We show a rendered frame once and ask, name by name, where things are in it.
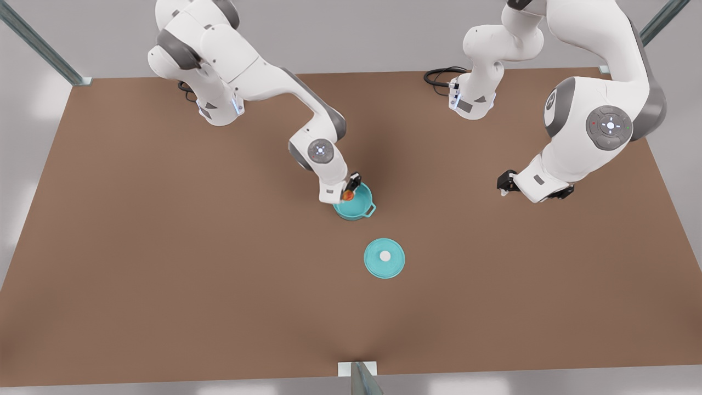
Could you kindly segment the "teal pot lid white knob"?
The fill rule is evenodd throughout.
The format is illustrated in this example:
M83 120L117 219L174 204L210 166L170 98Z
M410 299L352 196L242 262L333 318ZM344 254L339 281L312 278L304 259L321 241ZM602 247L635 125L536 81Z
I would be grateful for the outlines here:
M366 246L364 264L373 276L391 279L404 269L405 252L398 242L379 238Z

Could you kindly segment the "teal pot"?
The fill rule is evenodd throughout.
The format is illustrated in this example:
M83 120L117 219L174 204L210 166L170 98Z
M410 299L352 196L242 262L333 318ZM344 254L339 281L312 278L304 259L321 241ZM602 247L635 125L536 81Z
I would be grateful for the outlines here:
M332 205L336 213L344 220L353 222L361 218L369 218L376 210L372 192L365 183L361 183L354 191L354 198Z

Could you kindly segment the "silver frame post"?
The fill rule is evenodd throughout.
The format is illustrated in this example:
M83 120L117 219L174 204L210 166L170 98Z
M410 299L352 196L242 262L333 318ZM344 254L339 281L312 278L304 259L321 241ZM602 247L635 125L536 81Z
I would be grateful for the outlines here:
M680 14L696 11L700 0L617 0L622 12L633 22L640 35L647 60L653 56L648 48Z
M65 78L73 87L89 87L91 77L83 77L28 24L7 3L0 0L0 20L2 20L18 37L27 43L43 60L58 74Z
M376 381L377 362L338 362L338 377L350 377L349 395L384 395Z

